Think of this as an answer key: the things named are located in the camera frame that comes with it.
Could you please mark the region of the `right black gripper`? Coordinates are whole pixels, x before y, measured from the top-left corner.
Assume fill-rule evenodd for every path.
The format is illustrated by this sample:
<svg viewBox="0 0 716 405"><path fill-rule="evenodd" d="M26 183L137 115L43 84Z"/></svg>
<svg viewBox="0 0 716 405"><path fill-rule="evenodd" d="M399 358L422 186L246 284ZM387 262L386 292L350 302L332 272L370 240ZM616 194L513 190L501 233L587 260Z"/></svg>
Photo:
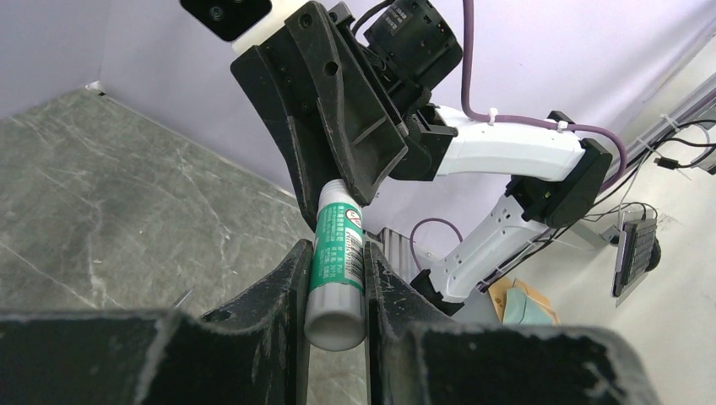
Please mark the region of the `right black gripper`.
<svg viewBox="0 0 716 405"><path fill-rule="evenodd" d="M285 160L301 215L317 228L320 192L341 179L369 205L387 176L432 181L457 136L431 103L463 50L429 1L383 1L359 19L304 2L288 50L253 46L231 73Z"/></svg>

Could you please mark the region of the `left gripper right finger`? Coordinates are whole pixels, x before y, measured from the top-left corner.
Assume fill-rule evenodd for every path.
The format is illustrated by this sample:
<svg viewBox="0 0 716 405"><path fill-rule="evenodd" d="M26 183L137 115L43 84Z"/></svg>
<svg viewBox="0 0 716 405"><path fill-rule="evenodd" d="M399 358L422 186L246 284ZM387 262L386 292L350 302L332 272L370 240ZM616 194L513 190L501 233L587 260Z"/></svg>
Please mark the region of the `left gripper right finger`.
<svg viewBox="0 0 716 405"><path fill-rule="evenodd" d="M364 247L372 404L656 404L632 347L599 327L461 323Z"/></svg>

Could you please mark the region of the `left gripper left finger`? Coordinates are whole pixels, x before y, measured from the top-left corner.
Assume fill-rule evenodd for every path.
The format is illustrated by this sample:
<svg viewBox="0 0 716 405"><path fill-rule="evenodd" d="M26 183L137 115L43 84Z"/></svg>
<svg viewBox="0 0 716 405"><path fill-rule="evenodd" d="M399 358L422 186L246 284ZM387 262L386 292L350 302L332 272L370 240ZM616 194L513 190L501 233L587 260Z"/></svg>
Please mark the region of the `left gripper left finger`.
<svg viewBox="0 0 716 405"><path fill-rule="evenodd" d="M4 311L4 404L303 404L312 243L199 318L178 309Z"/></svg>

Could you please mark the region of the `green white glue stick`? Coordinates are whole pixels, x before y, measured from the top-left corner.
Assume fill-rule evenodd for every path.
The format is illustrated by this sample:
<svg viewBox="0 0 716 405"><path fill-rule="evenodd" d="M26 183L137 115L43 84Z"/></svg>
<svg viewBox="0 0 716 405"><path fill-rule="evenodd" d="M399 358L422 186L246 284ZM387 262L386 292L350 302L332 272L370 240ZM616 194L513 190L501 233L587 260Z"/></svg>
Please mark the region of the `green white glue stick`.
<svg viewBox="0 0 716 405"><path fill-rule="evenodd" d="M364 234L360 205L342 180L320 192L304 333L315 347L350 350L366 336Z"/></svg>

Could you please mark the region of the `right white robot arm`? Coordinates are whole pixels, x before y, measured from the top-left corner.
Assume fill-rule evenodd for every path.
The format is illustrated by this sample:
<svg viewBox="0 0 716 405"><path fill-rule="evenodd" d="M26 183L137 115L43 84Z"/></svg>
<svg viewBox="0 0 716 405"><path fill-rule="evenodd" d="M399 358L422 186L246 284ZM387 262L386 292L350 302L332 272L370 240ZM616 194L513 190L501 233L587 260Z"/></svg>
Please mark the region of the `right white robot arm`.
<svg viewBox="0 0 716 405"><path fill-rule="evenodd" d="M255 1L234 9L225 37L237 55L232 74L284 157L313 231L328 225L330 184L358 209L387 177L510 175L489 217L410 283L448 315L472 291L486 292L540 235L579 221L603 187L611 154L559 112L541 121L430 102L471 57L428 1L375 7L364 42L355 37L364 20L341 7Z"/></svg>

